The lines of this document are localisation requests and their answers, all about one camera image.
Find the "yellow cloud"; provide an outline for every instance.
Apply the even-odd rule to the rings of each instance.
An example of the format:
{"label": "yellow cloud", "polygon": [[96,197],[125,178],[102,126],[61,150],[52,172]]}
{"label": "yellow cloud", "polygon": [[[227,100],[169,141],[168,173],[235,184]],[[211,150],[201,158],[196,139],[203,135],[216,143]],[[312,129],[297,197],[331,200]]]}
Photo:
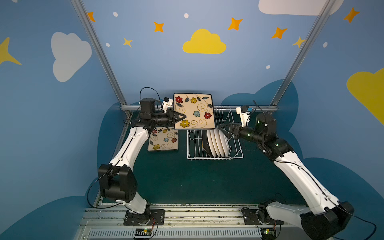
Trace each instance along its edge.
{"label": "yellow cloud", "polygon": [[183,45],[186,53],[223,53],[227,46],[221,42],[219,35],[210,33],[207,29],[199,29],[193,33],[191,40]]}
{"label": "yellow cloud", "polygon": [[358,72],[347,81],[347,88],[382,124],[384,124],[384,68],[375,74]]}

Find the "red flower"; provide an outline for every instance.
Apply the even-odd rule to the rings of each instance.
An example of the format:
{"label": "red flower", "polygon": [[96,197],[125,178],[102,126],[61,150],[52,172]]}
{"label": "red flower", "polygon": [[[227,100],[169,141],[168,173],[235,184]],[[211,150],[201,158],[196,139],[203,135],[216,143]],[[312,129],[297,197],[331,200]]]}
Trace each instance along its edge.
{"label": "red flower", "polygon": [[211,118],[211,117],[212,117],[212,114],[210,114],[210,113],[205,113],[205,114],[204,114],[204,117],[205,117],[205,119]]}
{"label": "red flower", "polygon": [[177,96],[177,97],[176,97],[176,102],[178,102],[178,103],[182,103],[182,102],[183,102],[183,99],[182,99],[180,96]]}

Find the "metal beam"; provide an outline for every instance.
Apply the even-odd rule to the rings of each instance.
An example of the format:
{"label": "metal beam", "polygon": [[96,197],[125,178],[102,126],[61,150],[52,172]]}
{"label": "metal beam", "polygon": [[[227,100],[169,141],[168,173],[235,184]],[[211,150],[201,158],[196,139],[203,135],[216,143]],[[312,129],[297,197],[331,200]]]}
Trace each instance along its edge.
{"label": "metal beam", "polygon": [[[236,110],[237,107],[240,106],[214,106],[214,110]],[[278,110],[277,106],[260,106],[263,111],[269,111],[274,112]],[[139,105],[122,105],[121,110],[123,111],[136,111],[141,110],[141,107]]]}
{"label": "metal beam", "polygon": [[316,21],[312,26],[312,29],[308,33],[308,36],[306,38],[306,41],[304,42],[304,45],[300,48],[299,53],[297,54],[295,60],[293,61],[291,68],[289,69],[287,75],[285,76],[283,82],[281,83],[279,89],[277,90],[275,96],[273,97],[272,102],[270,104],[271,106],[277,106],[277,104],[279,103],[288,85],[291,83],[293,77],[295,76],[305,56],[308,54],[308,51],[310,50],[311,46],[313,45],[314,41],[319,35],[321,29],[323,28],[325,22],[330,16],[331,8],[335,3],[335,1],[336,0],[327,0],[327,2],[324,4],[322,10],[320,11],[319,16],[317,17]]}
{"label": "metal beam", "polygon": [[107,57],[105,56],[105,53],[103,51],[103,48],[101,47],[101,44],[99,42],[99,39],[97,38],[96,32],[92,26],[91,21],[89,20],[87,11],[85,9],[84,4],[81,0],[72,0],[72,4],[76,10],[77,15],[80,18],[80,21],[85,28],[85,31],[88,34],[89,39],[91,40],[91,43],[93,45],[93,48],[98,55],[101,65],[104,68],[105,73],[107,74],[107,77],[109,81],[112,84],[112,88],[116,93],[116,96],[118,97],[121,105],[126,105],[125,98],[122,94],[121,88],[119,86],[119,83],[112,71],[111,66],[109,65],[109,62],[107,60]]}

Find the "black mounting plate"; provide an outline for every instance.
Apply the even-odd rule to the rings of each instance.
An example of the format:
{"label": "black mounting plate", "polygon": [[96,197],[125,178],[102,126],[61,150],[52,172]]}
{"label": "black mounting plate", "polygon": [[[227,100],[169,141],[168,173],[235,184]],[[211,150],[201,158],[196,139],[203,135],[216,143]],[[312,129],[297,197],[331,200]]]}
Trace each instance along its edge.
{"label": "black mounting plate", "polygon": [[[155,219],[156,219],[156,222],[155,222],[155,226],[156,225],[164,225],[164,213],[165,213],[165,210],[164,209],[154,209],[152,210],[151,209],[151,216],[153,216]],[[138,214],[132,214],[129,212],[129,210],[125,213],[125,218],[124,218],[124,225],[125,226],[140,226],[140,224],[138,223],[138,219],[136,219],[136,215]],[[149,222],[146,224],[146,226],[148,225],[152,225],[153,223],[153,219],[152,218],[149,218]]]}
{"label": "black mounting plate", "polygon": [[[261,223],[257,217],[257,210],[258,209],[249,209],[249,208],[243,208],[241,210],[243,214],[244,224],[245,225],[274,225],[274,220],[271,220],[270,223]],[[276,220],[276,225],[283,225],[284,222],[280,220]]]}

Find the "slotted vent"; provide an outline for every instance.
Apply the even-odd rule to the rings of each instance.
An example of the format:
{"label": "slotted vent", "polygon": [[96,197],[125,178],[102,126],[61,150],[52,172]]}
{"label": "slotted vent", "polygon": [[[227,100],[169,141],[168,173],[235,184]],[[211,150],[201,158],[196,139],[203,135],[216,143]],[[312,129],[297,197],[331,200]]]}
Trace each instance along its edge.
{"label": "slotted vent", "polygon": [[[261,237],[260,228],[176,228],[158,229],[153,238],[255,238]],[[133,238],[133,231],[121,228],[91,229],[88,239]]]}

